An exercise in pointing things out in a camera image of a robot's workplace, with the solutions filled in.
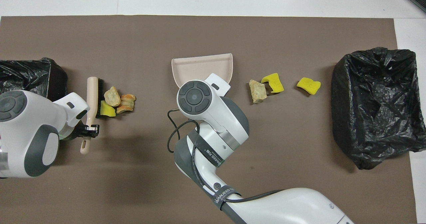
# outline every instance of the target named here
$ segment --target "sponge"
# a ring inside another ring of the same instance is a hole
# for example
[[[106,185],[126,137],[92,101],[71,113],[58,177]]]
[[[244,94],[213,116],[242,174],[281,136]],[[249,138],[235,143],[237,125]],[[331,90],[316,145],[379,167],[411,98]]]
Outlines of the sponge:
[[[102,100],[101,101],[101,115],[105,115],[105,116],[115,116],[115,109],[108,105],[106,103],[106,101]]]
[[[305,89],[309,94],[315,95],[318,89],[321,86],[319,81],[313,81],[310,78],[301,78],[301,80],[297,83],[297,86]]]
[[[262,78],[261,83],[269,82],[269,86],[272,89],[272,93],[280,93],[284,91],[283,85],[280,82],[280,78],[278,77],[278,73],[270,74],[264,78]]]

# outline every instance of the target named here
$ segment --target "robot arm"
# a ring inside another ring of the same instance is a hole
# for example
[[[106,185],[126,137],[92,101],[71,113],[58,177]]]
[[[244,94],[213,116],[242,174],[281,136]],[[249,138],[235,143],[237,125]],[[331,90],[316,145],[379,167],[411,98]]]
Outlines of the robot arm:
[[[229,89],[223,82],[211,74],[204,81],[185,83],[178,91],[176,101],[182,114],[201,121],[198,132],[191,131],[175,145],[174,159],[180,171],[238,224],[353,224],[329,199],[312,189],[241,198],[216,175],[216,169],[249,136],[246,116],[232,100],[223,97]]]
[[[83,132],[80,119],[88,110],[76,93],[55,102],[23,90],[1,94],[0,177],[37,177],[47,171],[59,140],[77,136],[77,129]],[[97,135],[98,130],[85,133]]]

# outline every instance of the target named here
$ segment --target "brown mat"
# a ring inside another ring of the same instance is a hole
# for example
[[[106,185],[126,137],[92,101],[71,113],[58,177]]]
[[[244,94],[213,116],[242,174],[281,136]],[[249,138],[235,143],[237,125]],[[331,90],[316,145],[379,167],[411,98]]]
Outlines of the brown mat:
[[[3,17],[0,59],[50,57],[68,73],[70,92],[85,97],[87,77],[97,76],[137,101],[133,113],[99,122],[87,156],[73,140],[42,176],[1,180],[0,222],[231,223],[175,167],[166,112],[176,108],[172,58],[232,53],[227,97],[246,113],[251,136],[218,170],[228,185],[244,197],[308,187],[357,224],[414,223],[409,156],[359,171],[332,138],[333,67],[377,46],[397,48],[392,19]],[[249,80],[275,72],[286,90],[251,104]],[[321,81],[316,95],[296,88],[302,77]]]

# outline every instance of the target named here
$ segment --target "white floor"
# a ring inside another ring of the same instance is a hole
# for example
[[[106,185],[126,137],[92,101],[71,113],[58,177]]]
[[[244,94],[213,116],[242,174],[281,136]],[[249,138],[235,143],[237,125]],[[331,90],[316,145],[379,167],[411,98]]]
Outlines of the white floor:
[[[0,17],[116,14],[395,18],[398,48],[417,54],[426,110],[426,13],[408,0],[0,0]],[[417,222],[426,223],[426,151],[410,159]]]

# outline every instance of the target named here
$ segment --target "pink dustpan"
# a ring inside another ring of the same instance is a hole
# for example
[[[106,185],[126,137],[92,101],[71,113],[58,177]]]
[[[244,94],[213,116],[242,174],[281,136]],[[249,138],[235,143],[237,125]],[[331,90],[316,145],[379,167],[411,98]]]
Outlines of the pink dustpan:
[[[205,80],[211,73],[229,83],[232,70],[232,54],[172,59],[173,78],[178,87],[190,80]]]

